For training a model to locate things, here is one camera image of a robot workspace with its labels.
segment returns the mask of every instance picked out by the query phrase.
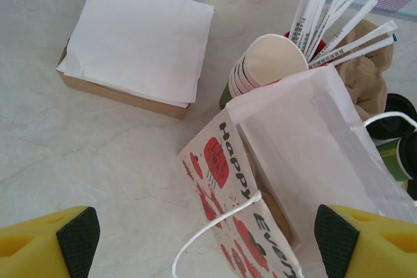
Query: marble table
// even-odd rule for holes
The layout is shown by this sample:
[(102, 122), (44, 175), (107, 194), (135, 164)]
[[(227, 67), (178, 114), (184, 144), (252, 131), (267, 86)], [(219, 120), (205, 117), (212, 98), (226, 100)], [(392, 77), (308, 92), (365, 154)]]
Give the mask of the marble table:
[[(197, 102), (183, 121), (67, 88), (55, 66), (85, 0), (0, 0), (0, 227), (72, 206), (97, 209), (90, 277), (170, 277), (177, 250), (206, 220), (177, 152), (218, 112), (229, 70), (258, 36), (285, 33), (297, 0), (213, 4)], [(383, 23), (391, 17), (370, 14)], [(385, 78), (417, 104), (417, 24), (394, 16)], [(233, 277), (211, 233), (179, 277)]]

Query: paper cup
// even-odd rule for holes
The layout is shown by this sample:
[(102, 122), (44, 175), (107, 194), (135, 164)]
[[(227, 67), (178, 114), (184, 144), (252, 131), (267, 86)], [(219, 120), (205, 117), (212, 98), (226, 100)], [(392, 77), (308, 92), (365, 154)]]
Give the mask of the paper cup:
[(223, 109), (234, 97), (306, 70), (307, 60), (288, 38), (275, 34), (261, 36), (231, 70), (220, 98), (220, 108)]
[(237, 88), (242, 91), (242, 94), (246, 94), (247, 92), (250, 92), (252, 89), (254, 89), (254, 87), (252, 87), (250, 84), (249, 84), (251, 86), (250, 88), (246, 87), (248, 85), (243, 84), (243, 81), (239, 77), (238, 64), (235, 65), (235, 70), (233, 72), (234, 72), (233, 79), (235, 81), (235, 84)]
[(243, 94), (243, 92), (241, 92), (237, 86), (236, 86), (236, 82), (235, 79), (233, 77), (233, 71), (230, 72), (230, 76), (229, 76), (229, 87), (230, 87), (230, 94), (232, 95), (232, 97), (237, 97), (240, 96), (241, 94)]
[(265, 86), (306, 70), (308, 64), (301, 50), (281, 35), (259, 37), (242, 58), (242, 71), (254, 87)]
[(245, 73), (243, 72), (244, 64), (245, 64), (245, 58), (242, 57), (242, 58), (239, 59), (239, 61), (238, 61), (238, 67), (237, 67), (237, 77), (239, 78), (239, 80), (242, 82), (242, 84), (249, 91), (251, 91), (252, 89), (255, 89), (257, 87), (260, 87), (260, 85), (259, 86), (255, 86), (255, 85), (252, 85), (250, 83), (250, 81), (246, 77)]

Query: cardboard box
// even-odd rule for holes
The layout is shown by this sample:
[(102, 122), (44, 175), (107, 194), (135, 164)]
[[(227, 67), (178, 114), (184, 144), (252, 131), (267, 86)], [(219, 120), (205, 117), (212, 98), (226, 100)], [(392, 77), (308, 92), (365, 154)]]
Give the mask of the cardboard box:
[[(66, 47), (63, 51), (63, 54), (61, 55), (61, 58), (59, 59), (58, 64), (62, 62), (65, 56)], [(95, 83), (90, 83), (89, 81), (85, 81), (80, 78), (66, 76), (58, 70), (57, 72), (63, 79), (65, 85), (70, 88), (88, 92), (89, 94), (95, 94), (97, 96), (122, 102), (124, 104), (134, 105), (135, 107), (140, 107), (142, 109), (146, 109), (152, 112), (161, 113), (169, 117), (183, 119), (189, 107), (177, 107), (175, 105), (164, 104), (162, 102), (149, 100), (139, 96), (134, 96), (132, 94), (127, 94), (125, 92), (117, 91), (115, 89), (111, 89), (105, 86), (101, 86)]]

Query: red decoration print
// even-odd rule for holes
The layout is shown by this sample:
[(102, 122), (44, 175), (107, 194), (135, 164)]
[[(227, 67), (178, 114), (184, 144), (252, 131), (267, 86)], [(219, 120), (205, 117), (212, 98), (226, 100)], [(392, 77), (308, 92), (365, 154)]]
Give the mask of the red decoration print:
[[(216, 212), (213, 210), (210, 203), (207, 201), (205, 192), (198, 183), (197, 183), (197, 189), (198, 189), (198, 194), (200, 195), (201, 203), (203, 203), (204, 214), (206, 215), (206, 218), (209, 221), (212, 221), (213, 219), (217, 217)], [(221, 229), (222, 225), (220, 223), (217, 223), (216, 227)]]
[(211, 199), (211, 201), (213, 201), (213, 203), (216, 206), (216, 208), (218, 209), (219, 213), (221, 215), (224, 214), (223, 208), (220, 205), (219, 201), (217, 200), (216, 195), (214, 194), (213, 188), (211, 188), (210, 186), (209, 186), (209, 188), (210, 188), (210, 199)]
[(243, 253), (243, 249), (240, 246), (240, 244), (237, 243), (236, 240), (234, 240), (234, 242), (235, 242), (235, 246), (237, 247), (237, 249), (239, 250), (239, 252), (242, 254), (243, 260), (245, 261), (245, 265), (248, 268), (249, 273), (252, 276), (252, 278), (262, 278), (261, 273), (258, 272), (258, 270), (256, 269), (256, 267), (248, 260), (248, 258), (246, 257), (246, 255)]
[(191, 162), (193, 163), (194, 170), (196, 171), (198, 177), (200, 177), (200, 179), (203, 179), (203, 172), (201, 171), (200, 164), (198, 164), (197, 156), (194, 156), (192, 153), (190, 153), (190, 159), (191, 159)]
[(252, 254), (253, 258), (255, 259), (256, 263), (260, 265), (260, 267), (264, 268), (266, 271), (269, 272), (268, 264), (266, 263), (266, 260), (264, 259), (263, 255), (259, 251), (262, 249), (255, 240), (253, 239), (252, 234), (249, 232), (249, 230), (246, 228), (245, 224), (238, 220), (237, 218), (233, 217), (233, 222), (235, 223), (235, 227), (240, 234), (240, 237), (242, 238), (243, 242), (245, 243), (246, 247), (248, 248), (250, 254)]
[(220, 189), (222, 189), (227, 181), (227, 177), (229, 177), (229, 166), (223, 148), (217, 138), (211, 137), (207, 141), (206, 147), (204, 148), (204, 158), (214, 180), (217, 181)]
[(240, 259), (239, 254), (236, 252), (235, 249), (232, 248), (232, 257), (235, 260), (235, 263), (237, 265), (237, 268), (240, 270), (240, 273), (244, 278), (246, 277), (246, 267), (245, 264), (243, 264), (242, 260)]
[(184, 164), (185, 170), (187, 171), (187, 175), (192, 179), (192, 181), (194, 181), (194, 177), (193, 175), (191, 175), (191, 171), (188, 168), (187, 164), (185, 164), (185, 161), (182, 161), (182, 164)]
[(226, 256), (227, 261), (229, 262), (230, 266), (233, 268), (233, 270), (236, 270), (235, 265), (233, 264), (232, 258), (230, 257), (229, 253), (227, 252), (227, 249), (222, 244), (220, 244), (220, 247), (222, 247), (223, 253)]

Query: paper bag handle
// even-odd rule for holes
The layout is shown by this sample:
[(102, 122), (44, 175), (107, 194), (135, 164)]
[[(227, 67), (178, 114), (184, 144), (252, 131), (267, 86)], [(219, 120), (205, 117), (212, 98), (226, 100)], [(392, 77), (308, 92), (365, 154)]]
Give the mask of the paper bag handle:
[(403, 119), (405, 119), (408, 123), (410, 123), (411, 125), (414, 126), (414, 128), (417, 128), (417, 122), (415, 120), (413, 120), (412, 118), (410, 118), (407, 114), (404, 114), (402, 112), (397, 112), (397, 111), (392, 111), (392, 112), (384, 112), (378, 115), (375, 115), (374, 117), (371, 117), (369, 119), (367, 119), (363, 126), (368, 126), (371, 123), (376, 122), (377, 120), (382, 120), (383, 118), (386, 117), (402, 117)]
[(178, 263), (178, 259), (180, 258), (182, 252), (185, 251), (185, 249), (191, 244), (193, 243), (193, 241), (195, 239), (197, 239), (198, 237), (200, 237), (200, 235), (202, 235), (206, 230), (210, 229), (211, 227), (215, 226), (215, 224), (223, 221), (224, 219), (228, 218), (229, 216), (232, 216), (233, 214), (247, 208), (249, 205), (258, 202), (259, 200), (262, 199), (262, 194), (259, 190), (256, 191), (255, 195), (247, 200), (245, 203), (243, 203), (240, 206), (237, 206), (236, 208), (234, 208), (233, 210), (226, 212), (224, 214), (222, 214), (221, 216), (217, 217), (216, 219), (213, 219), (210, 223), (208, 223), (207, 225), (205, 225), (202, 229), (200, 229), (199, 231), (197, 231), (197, 233), (192, 236), (180, 249), (180, 251), (177, 253), (176, 257), (174, 258), (174, 261), (172, 263), (172, 268), (171, 268), (171, 273), (172, 273), (172, 277), (174, 278), (178, 278), (177, 274), (175, 273), (176, 269), (177, 269), (177, 263)]

